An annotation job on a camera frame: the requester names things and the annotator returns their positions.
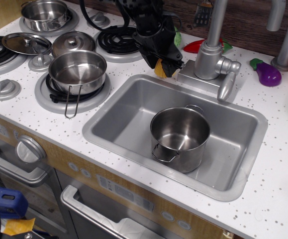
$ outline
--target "blue tool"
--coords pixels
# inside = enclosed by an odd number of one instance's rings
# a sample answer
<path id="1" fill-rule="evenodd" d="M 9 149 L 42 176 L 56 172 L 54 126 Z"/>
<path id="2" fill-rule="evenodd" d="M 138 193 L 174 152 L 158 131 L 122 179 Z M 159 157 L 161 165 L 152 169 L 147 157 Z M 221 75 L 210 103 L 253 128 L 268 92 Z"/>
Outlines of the blue tool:
<path id="1" fill-rule="evenodd" d="M 0 187 L 0 218 L 23 218 L 28 206 L 27 199 L 20 191 Z"/>

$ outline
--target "sink basin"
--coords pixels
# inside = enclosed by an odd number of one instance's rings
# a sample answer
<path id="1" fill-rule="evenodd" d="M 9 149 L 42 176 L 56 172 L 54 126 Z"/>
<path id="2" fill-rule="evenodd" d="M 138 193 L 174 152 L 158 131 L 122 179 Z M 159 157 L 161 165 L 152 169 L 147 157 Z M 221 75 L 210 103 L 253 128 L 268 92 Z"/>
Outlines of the sink basin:
<path id="1" fill-rule="evenodd" d="M 181 173 L 152 156 L 150 122 L 170 107 L 197 105 L 210 125 L 201 165 Z M 264 135 L 259 112 L 182 88 L 146 75 L 130 77 L 84 125 L 91 143 L 220 201 L 237 199 L 247 182 Z"/>

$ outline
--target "dishwasher handle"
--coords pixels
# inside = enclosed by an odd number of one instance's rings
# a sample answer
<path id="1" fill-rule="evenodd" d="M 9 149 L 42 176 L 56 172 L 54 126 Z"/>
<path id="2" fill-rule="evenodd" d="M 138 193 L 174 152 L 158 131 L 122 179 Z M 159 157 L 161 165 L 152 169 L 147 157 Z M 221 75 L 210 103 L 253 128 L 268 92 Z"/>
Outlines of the dishwasher handle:
<path id="1" fill-rule="evenodd" d="M 118 223 L 89 208 L 74 197 L 78 189 L 68 185 L 61 194 L 61 202 L 81 217 L 87 219 L 99 228 L 118 239 L 164 239 L 130 218 L 124 218 Z"/>
<path id="2" fill-rule="evenodd" d="M 0 172 L 32 188 L 41 186 L 48 178 L 48 173 L 39 167 L 28 173 L 1 157 Z"/>

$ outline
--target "saucepan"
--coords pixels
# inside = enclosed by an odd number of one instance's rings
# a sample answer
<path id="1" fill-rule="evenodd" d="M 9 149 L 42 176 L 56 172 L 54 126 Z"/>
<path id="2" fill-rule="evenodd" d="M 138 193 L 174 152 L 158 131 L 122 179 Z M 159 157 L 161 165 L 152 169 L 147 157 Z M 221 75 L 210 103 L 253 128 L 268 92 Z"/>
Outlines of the saucepan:
<path id="1" fill-rule="evenodd" d="M 201 164 L 210 137 L 207 119 L 192 108 L 202 111 L 194 105 L 168 108 L 158 112 L 150 124 L 153 157 L 181 173 Z"/>
<path id="2" fill-rule="evenodd" d="M 73 118 L 78 109 L 80 95 L 98 90 L 105 82 L 106 60 L 96 52 L 77 50 L 66 52 L 51 61 L 49 75 L 62 92 L 67 93 L 65 117 Z M 66 115 L 70 95 L 77 95 L 75 114 Z"/>
<path id="3" fill-rule="evenodd" d="M 71 19 L 67 5 L 59 0 L 26 2 L 21 14 L 27 27 L 34 31 L 53 31 Z"/>

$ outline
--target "red pepper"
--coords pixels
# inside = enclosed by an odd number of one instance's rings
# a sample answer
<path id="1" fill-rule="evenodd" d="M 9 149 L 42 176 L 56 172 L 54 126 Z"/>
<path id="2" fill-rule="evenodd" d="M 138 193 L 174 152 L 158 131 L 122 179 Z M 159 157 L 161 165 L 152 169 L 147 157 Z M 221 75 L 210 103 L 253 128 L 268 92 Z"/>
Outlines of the red pepper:
<path id="1" fill-rule="evenodd" d="M 205 40 L 199 40 L 189 43 L 187 46 L 184 47 L 184 51 L 190 53 L 198 53 L 199 48 L 204 41 Z M 222 53 L 225 53 L 227 50 L 230 50 L 232 48 L 232 46 L 225 39 L 220 38 L 219 41 L 222 45 Z"/>

